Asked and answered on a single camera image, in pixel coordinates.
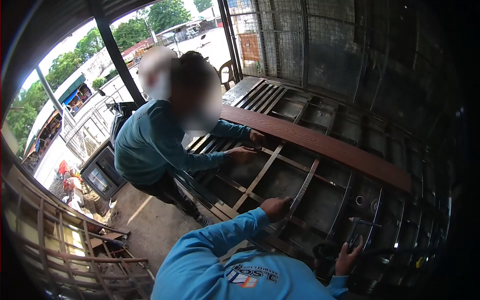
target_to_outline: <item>blue long-sleeve shirt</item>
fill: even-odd
[[[248,138],[250,128],[219,120],[211,134]],[[218,167],[224,152],[189,154],[181,141],[185,132],[178,126],[172,104],[151,100],[141,106],[120,129],[115,141],[115,169],[127,181],[152,184],[168,164],[185,171]]]
[[[333,276],[324,287],[306,264],[277,252],[239,252],[220,263],[220,256],[268,224],[256,208],[185,234],[163,261],[152,299],[326,300],[347,291],[347,276]]]

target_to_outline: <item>brown wood-grain panel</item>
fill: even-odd
[[[254,111],[223,105],[222,119],[274,135],[347,165],[367,177],[387,183],[408,193],[411,177],[370,153],[330,136]]]

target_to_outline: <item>man's left hand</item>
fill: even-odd
[[[265,145],[265,136],[255,129],[250,129],[250,140],[258,147]]]

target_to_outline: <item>hair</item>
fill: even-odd
[[[180,65],[172,68],[172,81],[189,89],[203,89],[212,82],[212,68],[199,52],[188,51],[180,57]]]

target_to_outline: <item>blue tarp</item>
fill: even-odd
[[[66,98],[63,103],[65,105],[69,104],[74,97],[77,97],[77,93],[78,93],[78,89],[76,89],[70,96],[68,96],[68,98]]]

